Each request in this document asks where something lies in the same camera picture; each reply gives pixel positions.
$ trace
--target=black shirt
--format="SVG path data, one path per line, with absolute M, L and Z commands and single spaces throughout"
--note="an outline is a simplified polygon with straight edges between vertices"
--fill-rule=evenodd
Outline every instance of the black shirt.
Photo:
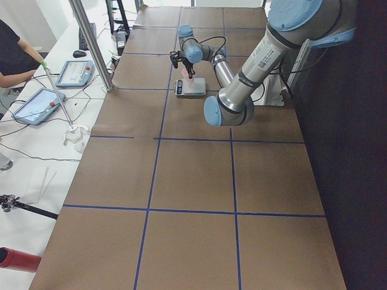
M 4 76 L 37 69 L 39 63 L 18 45 L 20 37 L 0 20 L 0 73 Z

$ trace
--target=touchscreen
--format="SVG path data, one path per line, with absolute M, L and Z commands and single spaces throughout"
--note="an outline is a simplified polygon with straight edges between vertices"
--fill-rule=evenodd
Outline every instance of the touchscreen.
M 57 97 L 54 92 L 42 90 L 38 95 L 29 101 L 20 111 L 17 113 L 18 118 L 23 118 L 30 121 L 36 121 L 39 115 L 50 106 L 50 103 L 57 103 Z
M 83 72 L 86 68 L 86 62 L 68 62 L 65 71 L 62 74 L 61 83 L 77 84 L 82 81 Z

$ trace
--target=white desk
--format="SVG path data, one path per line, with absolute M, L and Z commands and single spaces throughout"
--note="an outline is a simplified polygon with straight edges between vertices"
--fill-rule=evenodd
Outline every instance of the white desk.
M 104 29 L 106 19 L 99 17 L 89 20 L 96 23 L 98 35 Z M 60 73 L 65 61 L 74 59 L 72 55 L 73 51 L 77 50 L 79 45 L 78 29 L 78 24 L 74 21 L 46 57 L 45 61 L 52 74 Z M 105 63 L 108 63 L 112 56 L 111 52 L 117 53 L 109 30 L 104 30 L 101 33 L 98 38 L 98 44 Z M 86 59 L 92 59 L 89 51 L 86 57 L 77 60 Z M 44 74 L 42 67 L 39 67 L 35 76 Z M 95 70 L 93 76 L 96 75 L 98 75 L 97 70 Z M 39 78 L 39 80 L 47 88 L 51 88 L 47 78 Z M 24 90 L 20 93 L 18 100 L 27 100 L 41 87 L 42 85 L 36 80 L 28 82 Z M 61 91 L 67 97 L 72 97 L 80 89 L 65 89 Z M 106 91 L 100 77 L 97 77 L 85 91 L 89 94 L 91 100 L 85 111 L 74 124 L 83 124 L 92 128 L 102 106 Z M 74 119 L 81 113 L 88 100 L 88 96 L 81 92 L 71 100 L 66 101 L 65 106 L 71 119 Z M 20 105 L 14 104 L 10 108 L 11 111 L 15 111 Z M 62 108 L 58 108 L 50 116 L 49 120 L 53 118 L 65 119 Z M 7 120 L 12 120 L 9 112 L 1 120 L 0 135 L 16 131 L 25 126 L 14 120 L 4 122 Z M 55 120 L 39 126 L 29 126 L 17 133 L 3 137 L 1 143 L 31 156 L 79 160 L 82 154 L 75 150 L 74 144 L 69 143 L 67 146 L 63 145 L 63 135 L 68 127 L 68 123 L 61 120 Z M 47 166 L 49 167 L 48 175 L 52 177 L 52 180 L 47 185 L 39 203 L 34 204 L 34 206 L 52 211 L 53 213 L 59 213 L 79 163 L 31 159 L 16 151 L 8 150 L 3 146 L 0 146 L 0 152 L 13 160 L 13 167 L 10 170 L 0 172 L 1 194 L 20 196 L 20 201 L 23 202 L 23 195 L 33 171 L 38 167 Z M 0 235 L 0 247 L 13 248 L 40 256 L 44 253 L 55 225 L 54 219 L 19 208 L 9 213 L 0 212 L 0 221 L 2 231 Z M 2 290 L 26 290 L 29 288 L 33 277 L 34 274 L 32 273 L 0 269 L 0 288 Z

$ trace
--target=robotic arm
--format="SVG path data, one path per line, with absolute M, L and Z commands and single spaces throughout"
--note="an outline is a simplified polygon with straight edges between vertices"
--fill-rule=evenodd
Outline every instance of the robotic arm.
M 307 39 L 310 47 L 325 48 L 351 41 L 355 32 L 356 0 L 273 0 L 265 36 L 234 76 L 223 51 L 198 43 L 189 25 L 179 28 L 181 51 L 171 55 L 174 67 L 182 61 L 191 78 L 193 64 L 211 62 L 223 88 L 204 104 L 211 126 L 239 126 L 254 113 L 252 92 L 290 50 Z

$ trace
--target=barcode sticker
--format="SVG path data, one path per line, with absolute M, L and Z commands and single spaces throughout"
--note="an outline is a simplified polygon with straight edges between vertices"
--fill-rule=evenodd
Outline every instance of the barcode sticker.
M 281 55 L 281 52 L 276 50 L 273 45 L 265 45 L 265 43 L 258 45 L 254 53 L 254 63 L 263 71 L 267 71 Z

